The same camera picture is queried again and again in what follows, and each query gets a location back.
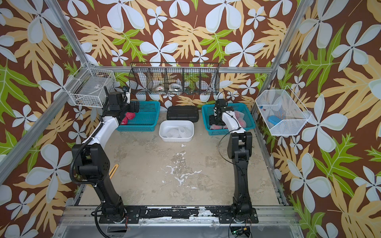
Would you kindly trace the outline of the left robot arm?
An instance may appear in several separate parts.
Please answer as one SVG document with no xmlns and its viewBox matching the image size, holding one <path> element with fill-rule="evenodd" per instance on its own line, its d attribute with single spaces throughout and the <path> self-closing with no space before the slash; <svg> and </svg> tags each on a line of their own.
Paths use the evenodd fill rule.
<svg viewBox="0 0 381 238">
<path fill-rule="evenodd" d="M 121 223 L 126 218 L 122 198 L 115 191 L 110 175 L 110 160 L 104 151 L 112 133 L 122 124 L 127 113 L 139 111 L 139 103 L 131 102 L 131 89 L 106 93 L 106 101 L 95 131 L 82 143 L 72 148 L 72 163 L 69 176 L 76 184 L 91 185 L 100 199 L 100 206 L 94 212 L 101 219 Z"/>
</svg>

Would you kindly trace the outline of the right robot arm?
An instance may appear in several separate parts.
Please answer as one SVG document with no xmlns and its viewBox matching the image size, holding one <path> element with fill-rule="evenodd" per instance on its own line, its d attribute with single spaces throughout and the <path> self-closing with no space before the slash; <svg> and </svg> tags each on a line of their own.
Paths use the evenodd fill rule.
<svg viewBox="0 0 381 238">
<path fill-rule="evenodd" d="M 252 155 L 253 136 L 240 124 L 234 109 L 224 99 L 215 102 L 213 115 L 209 117 L 211 125 L 226 126 L 229 142 L 227 146 L 228 162 L 234 168 L 235 191 L 231 210 L 222 217 L 242 223 L 254 215 L 248 187 L 248 165 Z"/>
</svg>

